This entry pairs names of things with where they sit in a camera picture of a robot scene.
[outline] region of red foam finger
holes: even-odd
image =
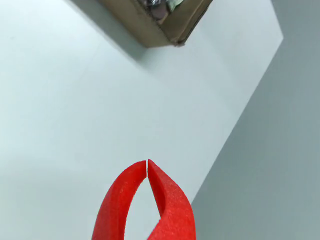
[[[194,214],[181,188],[150,159],[148,179],[161,217],[148,240],[195,240]]]
[[[131,201],[146,177],[146,161],[139,161],[116,178],[101,204],[92,240],[124,240]]]

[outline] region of brown cardboard box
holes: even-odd
[[[159,25],[139,0],[100,0],[145,47],[184,45],[212,0],[184,0]]]

